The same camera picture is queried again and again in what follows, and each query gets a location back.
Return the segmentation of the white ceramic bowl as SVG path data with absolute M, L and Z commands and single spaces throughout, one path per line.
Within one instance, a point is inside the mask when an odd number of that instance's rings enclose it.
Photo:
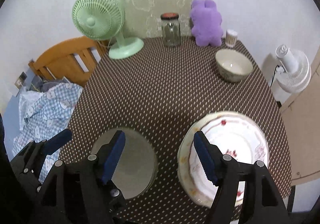
M 158 170 L 157 155 L 152 145 L 138 131 L 130 128 L 113 128 L 102 134 L 93 144 L 96 154 L 102 145 L 110 142 L 116 131 L 124 132 L 125 147 L 117 164 L 112 181 L 126 200 L 142 195 L 153 184 Z

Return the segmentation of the larger cream plate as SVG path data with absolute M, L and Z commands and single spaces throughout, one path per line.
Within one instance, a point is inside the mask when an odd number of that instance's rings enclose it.
M 200 120 L 194 123 L 188 132 L 186 133 L 177 153 L 177 162 L 178 162 L 178 178 L 179 181 L 191 198 L 193 202 L 200 206 L 205 206 L 210 208 L 212 204 L 209 204 L 208 201 L 201 203 L 199 200 L 202 199 L 200 195 L 197 195 L 195 190 L 195 184 L 191 179 L 190 170 L 189 170 L 189 156 L 190 156 L 190 149 L 191 145 L 193 144 L 194 134 L 199 131 L 198 127 L 200 126 Z

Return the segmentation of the white bowl with green pattern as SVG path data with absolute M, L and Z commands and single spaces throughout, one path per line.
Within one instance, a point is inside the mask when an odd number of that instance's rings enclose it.
M 242 53 L 232 49 L 221 49 L 215 54 L 220 76 L 227 82 L 238 83 L 253 71 L 253 64 Z

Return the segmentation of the blue checkered blanket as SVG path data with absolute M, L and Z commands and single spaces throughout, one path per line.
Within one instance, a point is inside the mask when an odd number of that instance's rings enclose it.
M 12 154 L 16 156 L 30 141 L 49 140 L 67 128 L 82 91 L 73 83 L 60 83 L 46 92 L 23 88 L 18 104 L 20 132 Z

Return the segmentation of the orange wooden headboard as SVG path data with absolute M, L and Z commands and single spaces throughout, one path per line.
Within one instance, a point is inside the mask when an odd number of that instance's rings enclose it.
M 98 64 L 92 51 L 97 50 L 102 58 L 107 52 L 106 43 L 86 36 L 68 39 L 49 48 L 28 65 L 35 75 L 46 80 L 66 77 L 84 87 Z

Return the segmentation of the brown dotted tablecloth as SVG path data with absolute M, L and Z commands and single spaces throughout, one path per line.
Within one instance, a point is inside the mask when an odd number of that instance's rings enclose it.
M 225 82 L 215 63 L 216 48 L 183 37 L 176 48 L 146 38 L 143 49 L 123 60 L 108 56 L 86 83 L 68 127 L 72 140 L 60 151 L 66 163 L 86 158 L 107 130 L 125 126 L 140 132 L 158 157 L 152 187 L 127 202 L 119 217 L 136 223 L 203 223 L 208 209 L 193 203 L 177 176 L 177 151 L 189 128 L 205 115 L 236 111 L 264 132 L 269 171 L 282 197 L 291 190 L 291 162 L 284 123 L 272 91 L 257 65 L 242 82 Z

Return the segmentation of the white standing fan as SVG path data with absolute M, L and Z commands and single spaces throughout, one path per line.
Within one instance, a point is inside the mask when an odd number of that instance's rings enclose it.
M 284 70 L 277 77 L 279 86 L 290 94 L 302 92 L 308 86 L 312 73 L 306 54 L 283 44 L 277 47 L 276 57 Z

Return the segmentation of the green desk fan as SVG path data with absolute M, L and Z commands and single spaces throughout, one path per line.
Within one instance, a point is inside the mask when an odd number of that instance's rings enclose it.
M 138 37 L 125 38 L 125 10 L 121 0 L 76 0 L 72 21 L 80 33 L 96 41 L 116 39 L 109 50 L 111 59 L 125 59 L 137 54 L 144 46 Z

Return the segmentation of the glass jar with red lid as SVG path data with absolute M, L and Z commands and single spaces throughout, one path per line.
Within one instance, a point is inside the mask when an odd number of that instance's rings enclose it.
M 161 15 L 162 38 L 165 46 L 174 47 L 181 44 L 180 22 L 177 13 Z

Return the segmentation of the cotton swab container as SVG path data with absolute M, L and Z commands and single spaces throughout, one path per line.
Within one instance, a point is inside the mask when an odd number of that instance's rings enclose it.
M 235 30 L 228 29 L 226 31 L 225 45 L 229 48 L 233 48 L 236 45 L 238 39 L 238 33 Z

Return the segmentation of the purple plush toy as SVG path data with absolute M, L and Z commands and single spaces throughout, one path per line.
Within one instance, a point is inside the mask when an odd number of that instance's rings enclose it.
M 190 18 L 191 33 L 197 46 L 214 46 L 222 44 L 222 16 L 213 0 L 193 0 Z

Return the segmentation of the wall power socket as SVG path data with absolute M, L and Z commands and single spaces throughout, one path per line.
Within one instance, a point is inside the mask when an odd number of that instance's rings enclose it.
M 23 84 L 24 84 L 24 82 L 25 82 L 25 80 L 26 80 L 26 78 L 27 78 L 27 75 L 25 74 L 25 72 L 22 72 L 22 73 L 20 74 L 20 76 L 17 78 L 17 80 L 16 80 L 16 82 L 15 82 L 15 86 L 16 86 L 18 89 L 22 88 L 22 87 L 23 87 Z

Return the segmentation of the green patterned wall board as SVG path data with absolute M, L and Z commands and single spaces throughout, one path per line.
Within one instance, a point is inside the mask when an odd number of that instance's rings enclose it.
M 154 38 L 162 35 L 161 14 L 179 15 L 181 35 L 191 35 L 189 13 L 193 0 L 121 0 L 125 9 L 125 37 Z

